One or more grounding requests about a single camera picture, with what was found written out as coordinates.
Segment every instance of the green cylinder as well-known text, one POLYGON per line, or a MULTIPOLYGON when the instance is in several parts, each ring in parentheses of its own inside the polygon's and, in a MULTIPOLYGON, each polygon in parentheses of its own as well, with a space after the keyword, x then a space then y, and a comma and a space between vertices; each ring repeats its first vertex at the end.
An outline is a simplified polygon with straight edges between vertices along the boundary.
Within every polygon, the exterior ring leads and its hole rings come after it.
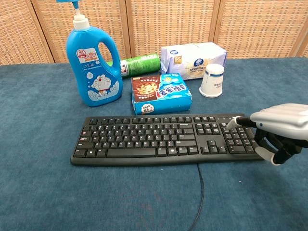
POLYGON ((160 70, 158 54, 149 54, 121 60, 121 76, 132 77, 160 70))

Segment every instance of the snack box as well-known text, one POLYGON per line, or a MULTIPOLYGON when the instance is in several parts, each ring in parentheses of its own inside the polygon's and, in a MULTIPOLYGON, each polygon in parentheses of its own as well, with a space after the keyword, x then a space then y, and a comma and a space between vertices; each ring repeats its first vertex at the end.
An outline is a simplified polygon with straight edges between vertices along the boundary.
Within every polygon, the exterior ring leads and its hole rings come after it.
POLYGON ((227 52, 213 42, 161 48, 160 73, 179 73, 184 80, 203 78, 208 64, 225 66, 227 52))
POLYGON ((192 94, 178 73, 131 78, 132 103, 136 115, 186 111, 192 94))

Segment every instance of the blue detergent bottle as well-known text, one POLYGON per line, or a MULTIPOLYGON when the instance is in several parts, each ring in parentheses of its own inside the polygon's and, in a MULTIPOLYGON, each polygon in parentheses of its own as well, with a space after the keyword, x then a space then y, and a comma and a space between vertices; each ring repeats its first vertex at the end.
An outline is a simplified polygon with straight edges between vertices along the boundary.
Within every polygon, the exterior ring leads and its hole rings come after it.
POLYGON ((81 99, 86 105, 95 107, 117 100, 122 95, 120 56, 112 38, 105 31, 89 25, 88 19, 79 11, 78 1, 57 0, 72 2, 75 8, 74 29, 67 39, 66 53, 81 99), (110 51, 112 66, 103 59, 98 47, 100 42, 110 51))

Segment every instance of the paper cup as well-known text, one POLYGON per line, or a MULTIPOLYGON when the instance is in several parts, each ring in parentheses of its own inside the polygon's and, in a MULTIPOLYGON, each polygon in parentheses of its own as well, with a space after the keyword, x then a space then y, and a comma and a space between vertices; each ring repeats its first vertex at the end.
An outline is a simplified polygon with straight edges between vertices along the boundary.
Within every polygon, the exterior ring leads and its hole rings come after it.
POLYGON ((202 95, 214 98, 222 94, 224 67, 219 64, 208 64, 199 91, 202 95))

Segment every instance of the keyboard cable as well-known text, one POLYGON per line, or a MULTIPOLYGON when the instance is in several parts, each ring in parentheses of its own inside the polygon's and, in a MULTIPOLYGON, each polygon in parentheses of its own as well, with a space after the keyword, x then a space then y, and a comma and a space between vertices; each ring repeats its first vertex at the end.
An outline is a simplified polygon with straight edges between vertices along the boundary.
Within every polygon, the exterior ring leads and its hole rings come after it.
POLYGON ((199 219, 199 216, 200 216, 200 213, 201 213, 201 210, 202 210, 202 205, 203 205, 203 199, 204 199, 204 181, 203 181, 203 177, 202 177, 202 173, 201 173, 201 170, 200 170, 200 167, 199 167, 199 164, 197 164, 197 167, 198 167, 198 172, 199 172, 199 178, 200 178, 200 184, 201 184, 201 202, 200 202, 200 206, 199 206, 199 211, 197 213, 197 216, 196 218, 194 219, 191 227, 189 228, 188 231, 192 231, 197 220, 199 219))

